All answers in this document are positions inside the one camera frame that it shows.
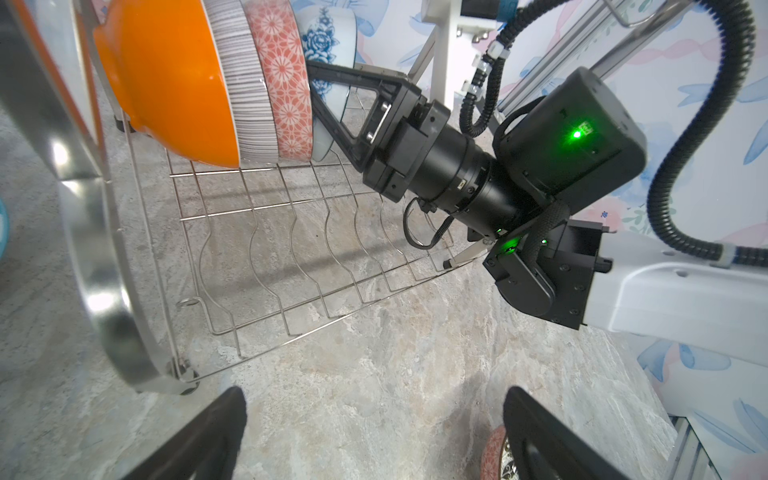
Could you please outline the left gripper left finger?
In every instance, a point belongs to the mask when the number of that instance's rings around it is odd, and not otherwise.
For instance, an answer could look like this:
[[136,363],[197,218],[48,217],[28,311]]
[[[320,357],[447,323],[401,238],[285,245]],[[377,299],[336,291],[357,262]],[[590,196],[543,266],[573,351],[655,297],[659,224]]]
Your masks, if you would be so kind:
[[231,479],[247,424],[241,388],[224,391],[127,479]]

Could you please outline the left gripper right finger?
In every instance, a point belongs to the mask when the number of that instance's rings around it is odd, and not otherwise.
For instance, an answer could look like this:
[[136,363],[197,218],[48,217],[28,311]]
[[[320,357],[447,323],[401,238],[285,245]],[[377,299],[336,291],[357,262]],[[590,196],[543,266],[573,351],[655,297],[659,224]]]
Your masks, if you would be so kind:
[[503,421],[520,479],[626,477],[519,386],[506,394]]

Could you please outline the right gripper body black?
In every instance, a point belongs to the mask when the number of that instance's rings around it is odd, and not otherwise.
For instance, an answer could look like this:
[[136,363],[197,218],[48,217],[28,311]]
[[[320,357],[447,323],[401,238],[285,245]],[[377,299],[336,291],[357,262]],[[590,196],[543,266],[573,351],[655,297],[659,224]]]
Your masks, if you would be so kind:
[[407,80],[382,81],[364,126],[373,140],[360,161],[363,183],[388,200],[400,201],[450,114],[448,107],[428,100]]

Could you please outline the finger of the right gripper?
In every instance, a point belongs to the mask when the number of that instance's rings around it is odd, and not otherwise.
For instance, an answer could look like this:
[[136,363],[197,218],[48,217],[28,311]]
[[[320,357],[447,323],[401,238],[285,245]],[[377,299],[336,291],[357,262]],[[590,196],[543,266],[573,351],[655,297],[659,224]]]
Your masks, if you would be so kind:
[[331,134],[352,166],[359,172],[368,168],[376,154],[384,151],[403,118],[414,108],[414,84],[399,71],[356,65],[343,67],[319,61],[306,62],[308,78],[355,87],[376,94],[357,134],[334,115],[316,89],[311,90],[312,112]]

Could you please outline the black white floral bowl front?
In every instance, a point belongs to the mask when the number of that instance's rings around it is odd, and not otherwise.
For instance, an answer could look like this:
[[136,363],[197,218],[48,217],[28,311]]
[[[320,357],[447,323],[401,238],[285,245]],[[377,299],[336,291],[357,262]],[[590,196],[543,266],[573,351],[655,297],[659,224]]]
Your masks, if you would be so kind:
[[505,427],[500,425],[489,436],[481,455],[481,480],[500,480],[502,478],[503,455],[506,441]]

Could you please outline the black white floral bowl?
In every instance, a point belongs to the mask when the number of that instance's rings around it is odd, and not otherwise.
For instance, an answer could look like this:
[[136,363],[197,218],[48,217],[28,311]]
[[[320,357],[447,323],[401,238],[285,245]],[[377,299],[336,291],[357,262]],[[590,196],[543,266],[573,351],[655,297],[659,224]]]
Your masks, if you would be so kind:
[[481,455],[481,480],[500,480],[502,478],[503,455],[506,441],[505,427],[500,425],[489,436]]
[[309,161],[313,115],[300,31],[288,1],[246,1],[244,9],[269,94],[279,155]]

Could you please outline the stainless steel dish rack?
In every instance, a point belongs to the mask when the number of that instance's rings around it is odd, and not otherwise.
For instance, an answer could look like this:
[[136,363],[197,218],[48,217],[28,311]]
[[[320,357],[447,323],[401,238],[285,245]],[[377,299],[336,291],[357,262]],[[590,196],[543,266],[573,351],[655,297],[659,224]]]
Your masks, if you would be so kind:
[[[525,104],[491,110],[480,77],[523,30],[553,8],[519,11],[478,54],[465,93],[495,131],[515,127]],[[667,1],[591,68],[605,77],[690,8]],[[692,122],[660,163],[644,220],[648,236],[696,258],[736,250],[749,265],[765,248],[704,241],[674,221],[672,191],[692,154],[741,93],[756,31],[743,1],[709,1],[722,50]],[[442,211],[409,208],[363,183],[314,117],[309,161],[233,168],[179,156],[132,128],[111,90],[89,1],[57,1],[40,14],[1,5],[1,102],[55,180],[65,260],[108,361],[134,390],[183,394],[202,379],[258,358],[402,291],[478,263],[480,285],[499,294],[469,228]],[[375,93],[309,80],[357,134]]]

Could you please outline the white bowl orange outside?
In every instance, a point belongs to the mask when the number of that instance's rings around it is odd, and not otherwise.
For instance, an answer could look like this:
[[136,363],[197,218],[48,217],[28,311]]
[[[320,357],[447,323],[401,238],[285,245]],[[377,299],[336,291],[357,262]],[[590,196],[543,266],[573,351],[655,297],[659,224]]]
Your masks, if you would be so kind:
[[240,163],[225,80],[200,1],[112,1],[93,31],[132,128],[208,165]]

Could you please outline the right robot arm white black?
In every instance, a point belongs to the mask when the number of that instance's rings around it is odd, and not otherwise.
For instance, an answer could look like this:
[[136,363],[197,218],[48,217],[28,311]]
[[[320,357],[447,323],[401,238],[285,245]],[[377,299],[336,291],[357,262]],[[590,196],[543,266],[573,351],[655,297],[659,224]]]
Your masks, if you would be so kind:
[[313,114],[370,189],[466,225],[499,294],[518,311],[766,363],[765,254],[741,265],[723,245],[696,258],[576,219],[646,165],[643,133],[592,71],[575,70],[519,109],[515,127],[500,130],[486,152],[402,74],[317,61],[306,68],[311,80],[375,93],[358,134],[318,93]]

